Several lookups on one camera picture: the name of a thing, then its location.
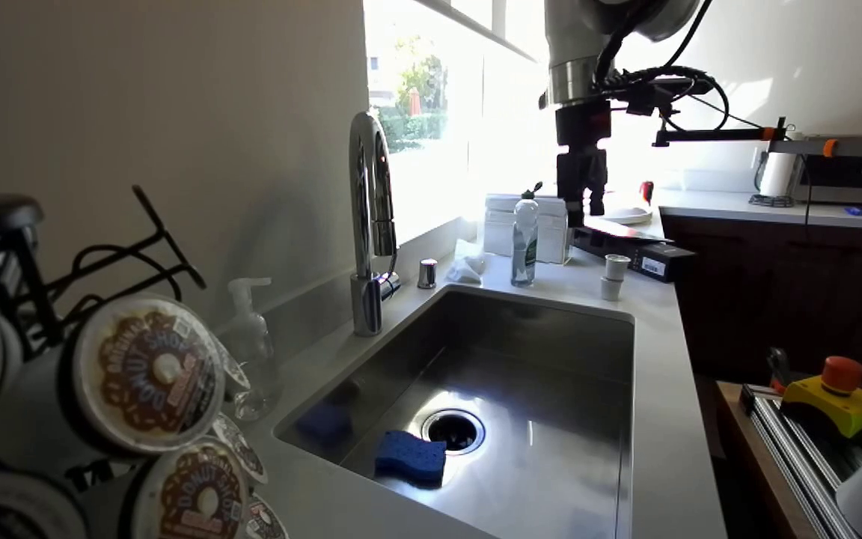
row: sink drain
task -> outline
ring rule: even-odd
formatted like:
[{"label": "sink drain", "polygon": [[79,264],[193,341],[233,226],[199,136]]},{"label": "sink drain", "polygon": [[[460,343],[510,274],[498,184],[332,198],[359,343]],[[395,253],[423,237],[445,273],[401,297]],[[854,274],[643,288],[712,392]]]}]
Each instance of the sink drain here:
[{"label": "sink drain", "polygon": [[436,409],[424,419],[423,433],[450,452],[472,452],[484,443],[484,421],[471,409]]}]

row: sink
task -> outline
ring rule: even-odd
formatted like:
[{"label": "sink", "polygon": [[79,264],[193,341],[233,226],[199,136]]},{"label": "sink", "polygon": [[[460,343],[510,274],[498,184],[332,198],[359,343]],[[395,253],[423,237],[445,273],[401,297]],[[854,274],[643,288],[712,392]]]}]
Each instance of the sink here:
[{"label": "sink", "polygon": [[[633,346],[624,311],[450,288],[278,436],[493,536],[628,536]],[[445,443],[444,481],[374,476],[387,431]]]}]

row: blue sponge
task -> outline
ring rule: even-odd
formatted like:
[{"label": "blue sponge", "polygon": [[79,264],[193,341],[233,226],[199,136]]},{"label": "blue sponge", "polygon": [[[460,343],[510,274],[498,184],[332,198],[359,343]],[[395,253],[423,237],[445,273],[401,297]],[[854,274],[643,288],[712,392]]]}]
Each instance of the blue sponge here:
[{"label": "blue sponge", "polygon": [[408,431],[387,431],[374,455],[374,476],[398,476],[413,484],[436,487],[444,461],[444,443],[427,443]]},{"label": "blue sponge", "polygon": [[299,431],[318,445],[339,445],[351,436],[351,416],[345,407],[318,404],[299,419]]}]

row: soap dispenser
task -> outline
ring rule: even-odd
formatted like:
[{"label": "soap dispenser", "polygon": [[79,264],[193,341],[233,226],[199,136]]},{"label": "soap dispenser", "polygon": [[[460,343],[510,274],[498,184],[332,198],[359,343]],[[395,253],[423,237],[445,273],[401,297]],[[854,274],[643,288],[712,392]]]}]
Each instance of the soap dispenser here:
[{"label": "soap dispenser", "polygon": [[516,237],[511,237],[511,285],[534,285],[540,259],[540,202],[534,201],[543,183],[528,189],[516,205]]},{"label": "soap dispenser", "polygon": [[233,394],[230,416],[236,421],[257,421],[270,407],[270,398],[278,392],[278,359],[273,349],[273,334],[260,311],[255,311],[255,288],[270,288],[273,279],[233,279],[228,282],[228,292],[233,303],[230,322],[222,332],[222,343],[249,373],[249,388]]}]

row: faucet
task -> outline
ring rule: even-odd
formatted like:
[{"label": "faucet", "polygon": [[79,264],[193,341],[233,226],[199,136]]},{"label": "faucet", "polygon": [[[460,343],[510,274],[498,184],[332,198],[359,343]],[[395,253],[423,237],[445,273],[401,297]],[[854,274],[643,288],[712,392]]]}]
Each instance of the faucet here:
[{"label": "faucet", "polygon": [[[372,111],[359,111],[351,121],[351,232],[354,232],[354,274],[351,314],[357,334],[381,329],[381,300],[395,288],[395,201],[390,148],[381,121]],[[390,273],[374,274],[372,256],[393,256]]]}]

